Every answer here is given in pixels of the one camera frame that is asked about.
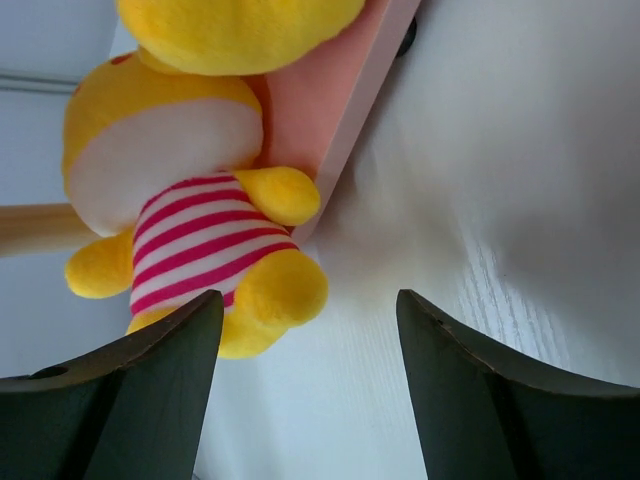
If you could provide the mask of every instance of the wooden pole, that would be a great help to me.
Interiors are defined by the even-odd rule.
[[[0,257],[73,250],[98,238],[66,203],[0,207]]]

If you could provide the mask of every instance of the stuffed animal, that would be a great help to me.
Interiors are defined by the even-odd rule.
[[[202,75],[253,75],[299,59],[340,33],[365,0],[117,0],[123,24],[154,58]]]
[[[309,220],[320,197],[298,170],[250,169],[261,105],[242,78],[163,65],[144,49],[114,58],[68,103],[65,190],[104,238],[72,256],[66,278],[88,298],[131,286],[129,333],[218,290],[219,355],[256,355],[326,302],[326,276],[285,228]]]

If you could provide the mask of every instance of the plush head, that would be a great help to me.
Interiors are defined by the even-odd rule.
[[[124,25],[181,71],[252,75],[281,68],[336,36],[365,0],[117,0]]]
[[[97,67],[79,85],[63,137],[71,204],[92,230],[111,236],[133,225],[163,188],[248,166],[262,148],[262,114],[238,77],[182,74],[144,51],[132,52]]]

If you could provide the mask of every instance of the pink shelf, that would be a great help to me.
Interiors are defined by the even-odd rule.
[[[315,178],[324,210],[420,0],[369,0],[339,37],[297,63],[251,79],[266,105],[262,166],[290,165]],[[305,241],[322,210],[294,231]]]

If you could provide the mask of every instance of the red and white striped shirt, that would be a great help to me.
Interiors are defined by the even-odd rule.
[[[209,289],[223,294],[226,310],[256,262],[296,248],[232,174],[179,182],[149,200],[138,218],[131,312],[177,307]]]

